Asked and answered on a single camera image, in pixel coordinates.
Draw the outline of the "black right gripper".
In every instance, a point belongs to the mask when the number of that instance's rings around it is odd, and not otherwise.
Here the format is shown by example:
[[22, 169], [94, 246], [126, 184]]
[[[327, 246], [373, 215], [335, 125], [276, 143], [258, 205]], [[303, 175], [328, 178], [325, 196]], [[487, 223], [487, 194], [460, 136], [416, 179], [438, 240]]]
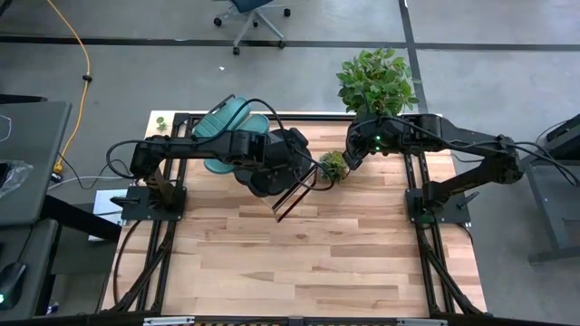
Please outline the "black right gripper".
[[343, 160], [351, 170], [356, 170], [368, 154], [385, 155], [382, 141], [384, 123], [381, 120], [355, 120], [347, 130], [346, 151]]

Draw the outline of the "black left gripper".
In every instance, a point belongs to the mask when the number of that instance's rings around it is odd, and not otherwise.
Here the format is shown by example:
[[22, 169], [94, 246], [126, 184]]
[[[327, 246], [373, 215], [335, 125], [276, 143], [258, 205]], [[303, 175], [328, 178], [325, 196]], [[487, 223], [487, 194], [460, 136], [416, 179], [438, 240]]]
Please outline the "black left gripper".
[[309, 141], [305, 135], [297, 128], [290, 128], [274, 129], [267, 136], [265, 167], [290, 177], [302, 177], [311, 167], [306, 158], [309, 156]]

